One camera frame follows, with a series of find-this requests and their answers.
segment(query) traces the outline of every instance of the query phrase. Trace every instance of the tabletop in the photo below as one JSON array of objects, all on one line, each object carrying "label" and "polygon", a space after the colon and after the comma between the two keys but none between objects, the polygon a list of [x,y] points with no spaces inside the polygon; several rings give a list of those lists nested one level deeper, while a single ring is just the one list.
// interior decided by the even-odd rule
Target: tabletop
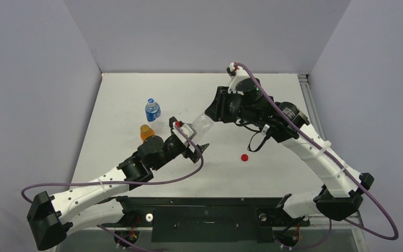
[{"label": "tabletop", "polygon": [[[295,74],[256,74],[275,101],[289,101],[308,115]],[[226,73],[105,73],[92,112],[72,182],[90,181],[132,155],[141,145],[140,126],[146,124],[148,98],[160,104],[161,119],[174,116],[191,123],[226,86]],[[158,134],[170,136],[166,126]],[[267,141],[257,153],[247,151],[253,132],[233,123],[216,122],[200,144],[210,143],[205,165],[196,175],[168,185],[145,185],[123,195],[135,197],[282,197],[319,188],[322,182],[294,153],[276,141]],[[251,146],[262,140],[256,135]],[[249,160],[240,159],[248,154]],[[184,176],[198,167],[177,157],[154,172],[152,181]]]}]

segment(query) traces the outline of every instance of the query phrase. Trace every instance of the red dot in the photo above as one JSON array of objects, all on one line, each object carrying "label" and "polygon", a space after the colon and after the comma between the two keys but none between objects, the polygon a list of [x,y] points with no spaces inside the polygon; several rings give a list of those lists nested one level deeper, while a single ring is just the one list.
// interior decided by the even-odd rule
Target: red dot
[{"label": "red dot", "polygon": [[246,155],[246,154],[243,154],[242,155],[242,157],[241,157],[241,159],[242,159],[242,161],[247,161],[248,160],[248,155]]}]

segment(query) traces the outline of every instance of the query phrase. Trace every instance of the blue bottle label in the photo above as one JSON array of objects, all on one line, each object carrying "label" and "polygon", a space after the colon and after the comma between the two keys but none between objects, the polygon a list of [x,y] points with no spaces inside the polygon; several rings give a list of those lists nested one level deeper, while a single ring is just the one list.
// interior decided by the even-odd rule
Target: blue bottle label
[{"label": "blue bottle label", "polygon": [[161,109],[155,110],[153,112],[146,111],[146,118],[148,122],[155,121],[155,119],[157,119],[159,116],[161,116]]}]

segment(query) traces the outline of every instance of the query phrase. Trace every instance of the cable clip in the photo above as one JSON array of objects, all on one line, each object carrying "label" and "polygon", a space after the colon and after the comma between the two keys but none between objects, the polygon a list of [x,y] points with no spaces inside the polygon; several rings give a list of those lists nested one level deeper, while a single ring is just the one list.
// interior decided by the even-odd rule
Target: cable clip
[{"label": "cable clip", "polygon": [[105,189],[104,184],[103,184],[103,182],[101,181],[101,179],[100,179],[100,178],[97,178],[97,180],[98,180],[98,182],[100,182],[100,185],[101,185],[101,187],[103,188],[103,192],[107,192],[107,190]]},{"label": "cable clip", "polygon": [[306,157],[302,157],[301,160],[302,161],[309,161],[309,160],[313,160],[313,159],[317,159],[320,155],[324,154],[324,152],[331,146],[331,142],[330,141],[325,141],[324,142],[324,146],[322,147],[322,149],[320,149],[318,152],[314,153],[311,156],[306,156]]},{"label": "cable clip", "polygon": [[337,171],[335,174],[330,175],[330,176],[323,176],[323,177],[319,177],[319,178],[320,178],[320,179],[326,179],[326,178],[327,178],[327,179],[330,179],[330,178],[332,178],[332,177],[337,177],[337,176],[339,176],[341,173],[344,172],[344,170],[347,169],[348,164],[345,163],[345,161],[342,161],[342,166],[343,166],[343,168],[340,169],[339,171]]}]

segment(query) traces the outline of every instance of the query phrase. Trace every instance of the gray wall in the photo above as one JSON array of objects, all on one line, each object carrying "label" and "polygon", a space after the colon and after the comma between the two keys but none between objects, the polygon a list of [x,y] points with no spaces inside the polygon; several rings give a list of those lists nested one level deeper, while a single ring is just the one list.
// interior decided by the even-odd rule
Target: gray wall
[{"label": "gray wall", "polygon": [[350,0],[65,0],[103,72],[309,73]]},{"label": "gray wall", "polygon": [[71,180],[100,80],[63,1],[0,1],[0,251],[36,251],[20,190]]},{"label": "gray wall", "polygon": [[[371,251],[403,251],[403,1],[353,0],[310,76],[333,149],[375,177],[372,193],[396,221],[400,238],[370,234]],[[393,232],[368,199],[364,224]]]}]

